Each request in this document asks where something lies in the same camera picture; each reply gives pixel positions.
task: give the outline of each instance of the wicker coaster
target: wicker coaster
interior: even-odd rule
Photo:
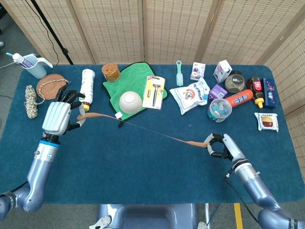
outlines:
[[[67,82],[62,75],[50,74],[43,77],[37,84],[36,92],[40,98],[46,100],[55,99],[58,90]]]

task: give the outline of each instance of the yellow cap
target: yellow cap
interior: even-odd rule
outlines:
[[[85,111],[89,111],[89,105],[87,105],[87,104],[84,104],[84,108],[85,108]]]
[[[263,98],[255,99],[254,102],[256,105],[258,105],[259,108],[261,108],[261,109],[263,108],[263,102],[264,102]]]

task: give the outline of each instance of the beige wall panel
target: beige wall panel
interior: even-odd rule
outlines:
[[[31,1],[28,0],[28,2],[35,10]],[[37,51],[51,63],[56,63],[56,54],[52,48],[51,42],[49,41],[47,32],[41,25],[38,16],[34,14],[27,3],[23,0],[2,0],[1,3]],[[63,46],[69,50],[69,56],[72,61],[74,63],[92,63],[66,1],[40,0],[37,1],[37,3]],[[60,64],[69,64],[50,32],[49,35],[54,43],[54,48],[58,53]]]
[[[73,0],[72,4],[97,63],[144,60],[140,0]]]
[[[213,1],[144,1],[146,61],[193,63]]]
[[[304,3],[225,0],[202,62],[254,64]]]
[[[305,104],[305,21],[265,63],[272,70],[285,114]]]
[[[296,158],[305,181],[305,109],[287,117],[287,124],[295,147]]]

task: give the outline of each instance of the white cup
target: white cup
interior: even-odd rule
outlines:
[[[32,66],[31,68],[25,68],[22,66],[22,68],[24,68],[25,70],[27,70],[29,73],[31,73],[34,77],[36,77],[37,79],[41,79],[43,77],[46,76],[47,71],[44,69],[43,65],[41,63],[45,63],[47,64],[50,68],[53,68],[53,65],[47,61],[46,59],[40,57],[37,58],[34,55],[27,55],[25,56],[25,58],[34,66]]]

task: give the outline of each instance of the blue box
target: blue box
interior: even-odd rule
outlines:
[[[275,101],[275,80],[263,78],[261,80],[264,92],[264,108],[273,109],[276,107]]]

